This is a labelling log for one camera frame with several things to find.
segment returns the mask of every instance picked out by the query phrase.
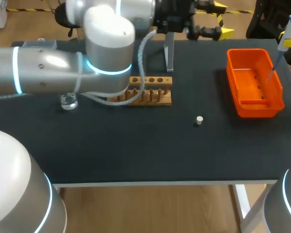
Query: gray cable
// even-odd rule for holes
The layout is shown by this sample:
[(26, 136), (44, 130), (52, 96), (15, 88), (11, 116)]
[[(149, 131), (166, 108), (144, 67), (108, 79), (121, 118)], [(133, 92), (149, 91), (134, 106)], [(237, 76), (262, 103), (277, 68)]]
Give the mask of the gray cable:
[(0, 96), (0, 100), (4, 100), (4, 99), (12, 99), (15, 97), (21, 97), (21, 96), (25, 96), (27, 94), (13, 94), (13, 95), (5, 95), (5, 96)]
[(130, 104), (130, 103), (134, 102), (136, 99), (138, 99), (139, 96), (141, 95), (141, 93), (143, 93), (143, 91), (145, 89), (145, 83), (146, 83), (146, 75), (145, 75), (145, 69), (144, 69), (144, 63), (143, 63), (144, 49), (145, 49), (147, 41), (156, 34), (157, 34), (156, 30), (149, 32), (149, 34), (143, 38), (143, 40), (140, 44), (140, 47), (138, 49), (138, 67), (139, 67), (139, 72), (140, 72), (140, 76), (141, 76), (141, 85), (140, 85), (140, 92), (138, 92), (137, 95), (135, 95), (134, 97), (132, 97), (129, 100), (122, 101), (122, 102), (109, 102), (109, 101), (103, 100), (97, 96), (94, 96), (93, 94), (90, 94), (90, 93), (83, 93), (82, 95), (86, 96), (92, 100), (95, 100), (99, 103), (102, 103), (104, 105), (109, 105), (109, 106), (126, 105), (126, 104)]

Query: wooden test tube rack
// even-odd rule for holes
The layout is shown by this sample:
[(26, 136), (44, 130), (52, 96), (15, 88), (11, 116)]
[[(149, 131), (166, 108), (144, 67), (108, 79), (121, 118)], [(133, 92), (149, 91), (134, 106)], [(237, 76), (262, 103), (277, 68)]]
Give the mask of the wooden test tube rack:
[[(120, 102), (129, 100), (140, 92), (137, 88), (130, 89), (131, 86), (140, 86), (141, 77), (132, 76), (129, 80), (129, 87), (126, 92), (118, 97), (109, 97), (108, 101)], [(157, 106), (157, 105), (171, 105), (171, 91), (173, 85), (172, 77), (146, 77), (145, 88), (146, 90), (140, 97), (128, 106)]]

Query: black tabletop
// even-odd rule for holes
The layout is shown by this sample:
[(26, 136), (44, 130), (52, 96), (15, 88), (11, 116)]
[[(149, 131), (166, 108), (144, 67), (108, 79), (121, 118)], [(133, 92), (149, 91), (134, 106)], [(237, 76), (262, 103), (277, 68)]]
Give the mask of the black tabletop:
[[(107, 107), (78, 96), (78, 108), (65, 112), (58, 95), (24, 96), (0, 100), (0, 130), (53, 183), (278, 179), (291, 165), (287, 63), (277, 69), (285, 109), (271, 119), (239, 118), (226, 77), (228, 49), (264, 48), (274, 61), (276, 47), (267, 39), (176, 41), (172, 106)], [(58, 49), (83, 45), (58, 42)], [(147, 75), (168, 76), (162, 42), (150, 42), (146, 53)]]

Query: wooden floor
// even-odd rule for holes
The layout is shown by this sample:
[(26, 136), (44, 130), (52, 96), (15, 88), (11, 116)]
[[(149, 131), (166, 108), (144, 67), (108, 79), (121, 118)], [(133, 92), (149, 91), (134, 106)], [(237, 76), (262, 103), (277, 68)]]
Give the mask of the wooden floor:
[[(55, 8), (57, 0), (50, 0)], [(229, 10), (254, 10), (254, 0), (221, 0)], [(9, 0), (8, 8), (47, 8), (41, 0)], [(225, 27), (235, 29), (233, 39), (245, 38), (251, 14), (224, 15)], [(217, 18), (196, 15), (199, 25), (218, 26)], [(68, 40), (47, 12), (9, 12), (0, 46), (38, 38)], [(185, 39), (177, 34), (177, 39)], [(246, 187), (252, 205), (263, 190)], [(70, 188), (66, 190), (68, 233), (237, 233), (239, 223), (227, 185)], [(264, 232), (261, 226), (256, 231)]]

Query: orange plastic basket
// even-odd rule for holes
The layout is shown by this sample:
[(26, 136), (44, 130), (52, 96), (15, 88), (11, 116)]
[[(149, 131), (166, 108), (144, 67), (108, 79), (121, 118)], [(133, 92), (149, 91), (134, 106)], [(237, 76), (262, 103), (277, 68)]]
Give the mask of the orange plastic basket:
[(285, 104), (276, 71), (267, 82), (273, 63), (264, 49), (227, 51), (227, 77), (238, 115), (274, 117)]

